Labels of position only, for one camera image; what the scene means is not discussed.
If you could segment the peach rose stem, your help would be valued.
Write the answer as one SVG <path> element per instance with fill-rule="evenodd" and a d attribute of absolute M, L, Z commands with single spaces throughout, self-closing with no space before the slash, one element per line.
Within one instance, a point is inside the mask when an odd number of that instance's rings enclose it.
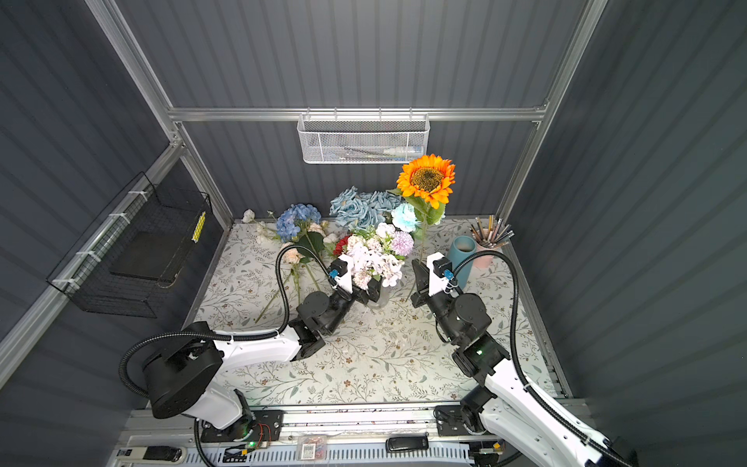
<path fill-rule="evenodd" d="M 288 249 L 280 258 L 279 276 L 276 260 L 267 266 L 258 286 L 261 307 L 259 314 L 251 319 L 252 324 L 278 327 L 286 309 L 289 309 L 289 316 L 294 317 L 309 293 L 322 290 L 317 262 L 305 253 L 307 251 L 297 248 Z"/>

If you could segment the teal ceramic vase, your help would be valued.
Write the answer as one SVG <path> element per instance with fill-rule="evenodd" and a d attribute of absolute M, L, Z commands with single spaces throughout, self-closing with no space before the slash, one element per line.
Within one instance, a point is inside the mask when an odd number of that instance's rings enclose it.
<path fill-rule="evenodd" d="M 452 262 L 453 268 L 457 268 L 467 258 L 477 252 L 477 243 L 472 237 L 466 237 L 466 235 L 459 235 L 451 243 L 449 254 L 447 258 Z M 472 272 L 473 263 L 468 263 L 463 267 L 458 274 L 456 279 L 459 287 L 465 290 L 469 280 L 470 273 Z"/>

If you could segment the red gerbera flower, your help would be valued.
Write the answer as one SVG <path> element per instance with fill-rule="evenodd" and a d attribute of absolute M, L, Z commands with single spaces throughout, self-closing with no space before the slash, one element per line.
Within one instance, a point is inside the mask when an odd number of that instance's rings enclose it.
<path fill-rule="evenodd" d="M 349 239 L 350 239 L 350 235 L 346 235 L 345 237 L 343 237 L 342 239 L 338 241 L 338 243 L 336 244 L 333 250 L 333 255 L 335 257 L 340 257 L 340 255 L 344 254 L 344 252 L 346 251 Z"/>

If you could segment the white pink flower bunch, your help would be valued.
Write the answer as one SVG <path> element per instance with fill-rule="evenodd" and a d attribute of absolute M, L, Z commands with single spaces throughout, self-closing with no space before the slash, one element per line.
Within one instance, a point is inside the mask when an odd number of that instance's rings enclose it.
<path fill-rule="evenodd" d="M 403 278 L 406 258 L 414 250 L 409 233 L 392 224 L 379 223 L 375 228 L 358 230 L 347 238 L 344 255 L 353 260 L 353 283 L 370 290 L 371 280 L 382 288 L 396 286 Z"/>

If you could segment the blue hydrangea flower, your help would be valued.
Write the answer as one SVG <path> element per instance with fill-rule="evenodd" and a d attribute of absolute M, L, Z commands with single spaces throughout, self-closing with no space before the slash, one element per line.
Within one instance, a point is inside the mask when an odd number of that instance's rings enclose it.
<path fill-rule="evenodd" d="M 275 221 L 275 231 L 282 241 L 289 242 L 307 232 L 312 224 L 319 224 L 321 220 L 321 213 L 315 206 L 292 204 Z"/>

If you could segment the dusty blue rose bunch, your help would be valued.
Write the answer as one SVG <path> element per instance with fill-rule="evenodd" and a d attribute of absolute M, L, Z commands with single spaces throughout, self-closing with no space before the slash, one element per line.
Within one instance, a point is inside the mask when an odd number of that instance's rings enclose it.
<path fill-rule="evenodd" d="M 349 230 L 375 228 L 403 202 L 402 197 L 389 192 L 361 193 L 352 186 L 332 200 L 329 213 L 340 227 Z"/>

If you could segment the orange gerbera flower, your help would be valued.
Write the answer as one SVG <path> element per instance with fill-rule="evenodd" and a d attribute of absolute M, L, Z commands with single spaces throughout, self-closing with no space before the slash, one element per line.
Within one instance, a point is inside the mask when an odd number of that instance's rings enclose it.
<path fill-rule="evenodd" d="M 437 155 L 424 155 L 402 167 L 392 193 L 414 208 L 418 223 L 414 233 L 420 242 L 419 260 L 425 260 L 429 228 L 445 216 L 455 179 L 456 165 Z"/>

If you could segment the clear glass vase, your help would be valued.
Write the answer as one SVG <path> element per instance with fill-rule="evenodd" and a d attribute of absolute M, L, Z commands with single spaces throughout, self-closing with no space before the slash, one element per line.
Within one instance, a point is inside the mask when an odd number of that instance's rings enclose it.
<path fill-rule="evenodd" d="M 379 292 L 379 295 L 377 296 L 377 301 L 370 300 L 367 304 L 367 307 L 369 309 L 382 309 L 386 305 L 388 305 L 390 299 L 392 296 L 392 288 L 391 287 L 385 287 L 382 288 Z"/>

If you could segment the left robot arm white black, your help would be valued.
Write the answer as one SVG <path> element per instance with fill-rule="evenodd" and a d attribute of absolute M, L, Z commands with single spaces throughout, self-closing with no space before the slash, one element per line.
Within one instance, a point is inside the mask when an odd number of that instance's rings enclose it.
<path fill-rule="evenodd" d="M 290 303 L 282 300 L 285 316 L 271 331 L 228 333 L 198 321 L 178 332 L 147 338 L 127 350 L 118 374 L 131 392 L 150 401 L 159 420 L 190 416 L 218 429 L 247 420 L 250 409 L 244 394 L 229 390 L 217 377 L 229 370 L 261 363 L 300 361 L 313 356 L 333 334 L 353 304 L 381 298 L 377 276 L 356 284 L 357 260 L 342 255 L 322 270 L 332 292 L 313 292 L 291 318 Z"/>

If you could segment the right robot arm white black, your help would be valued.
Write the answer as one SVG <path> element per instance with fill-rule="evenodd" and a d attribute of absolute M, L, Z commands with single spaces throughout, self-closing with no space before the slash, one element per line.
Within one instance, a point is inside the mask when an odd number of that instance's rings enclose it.
<path fill-rule="evenodd" d="M 481 256 L 475 253 L 458 266 L 441 253 L 412 262 L 412 304 L 428 307 L 439 337 L 454 348 L 454 363 L 477 383 L 460 403 L 466 429 L 503 439 L 538 466 L 636 465 L 634 451 L 623 451 L 525 375 L 517 351 L 517 303 L 509 346 L 490 335 L 484 301 L 457 282 L 459 272 Z"/>

